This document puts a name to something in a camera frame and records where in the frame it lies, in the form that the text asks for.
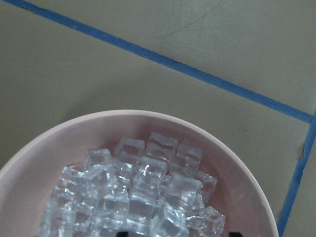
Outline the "pink bowl of ice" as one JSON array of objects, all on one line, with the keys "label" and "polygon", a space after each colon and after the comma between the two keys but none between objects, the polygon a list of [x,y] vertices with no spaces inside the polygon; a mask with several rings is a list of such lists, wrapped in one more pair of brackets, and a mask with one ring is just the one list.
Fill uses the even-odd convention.
[{"label": "pink bowl of ice", "polygon": [[276,237],[226,145],[168,115],[116,110],[43,133],[0,172],[3,237]]}]

